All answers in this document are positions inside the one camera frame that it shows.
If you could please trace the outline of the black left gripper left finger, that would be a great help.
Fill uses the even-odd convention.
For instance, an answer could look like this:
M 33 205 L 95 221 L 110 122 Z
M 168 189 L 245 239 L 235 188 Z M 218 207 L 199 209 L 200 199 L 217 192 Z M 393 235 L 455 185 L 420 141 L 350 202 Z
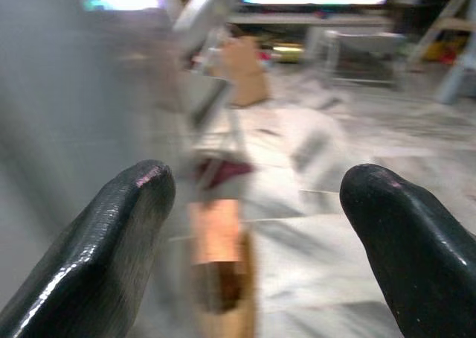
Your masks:
M 157 160 L 107 182 L 0 311 L 0 338 L 126 338 L 175 196 Z

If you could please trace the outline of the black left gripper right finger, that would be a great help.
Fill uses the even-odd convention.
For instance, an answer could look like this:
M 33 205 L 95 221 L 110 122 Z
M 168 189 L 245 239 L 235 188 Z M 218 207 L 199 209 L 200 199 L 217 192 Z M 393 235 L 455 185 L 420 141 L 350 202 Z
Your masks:
M 476 236 L 379 165 L 350 168 L 339 198 L 404 338 L 476 338 Z

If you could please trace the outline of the brown paper bag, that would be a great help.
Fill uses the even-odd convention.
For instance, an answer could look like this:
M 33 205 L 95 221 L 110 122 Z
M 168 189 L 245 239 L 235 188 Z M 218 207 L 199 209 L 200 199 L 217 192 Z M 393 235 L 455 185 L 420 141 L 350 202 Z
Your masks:
M 239 200 L 189 204 L 193 309 L 203 338 L 255 338 L 257 264 Z

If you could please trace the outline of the pale wooden ladder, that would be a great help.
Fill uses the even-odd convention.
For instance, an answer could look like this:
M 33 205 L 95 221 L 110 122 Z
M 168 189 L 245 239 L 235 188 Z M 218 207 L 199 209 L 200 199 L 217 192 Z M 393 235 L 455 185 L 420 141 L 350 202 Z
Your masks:
M 435 92 L 435 100 L 438 103 L 452 104 L 457 99 L 466 72 L 476 71 L 476 0 L 450 0 L 408 55 L 407 69 L 417 67 L 428 46 L 443 31 L 469 33 L 464 51 L 457 57 L 455 64 Z

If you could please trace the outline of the brown cardboard box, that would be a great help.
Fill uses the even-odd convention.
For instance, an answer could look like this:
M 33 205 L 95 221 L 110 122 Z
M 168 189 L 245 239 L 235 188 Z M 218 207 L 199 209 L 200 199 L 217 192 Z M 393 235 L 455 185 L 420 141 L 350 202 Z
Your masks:
M 268 98 L 268 82 L 255 38 L 231 38 L 222 47 L 221 55 L 227 78 L 234 85 L 234 106 L 251 106 Z

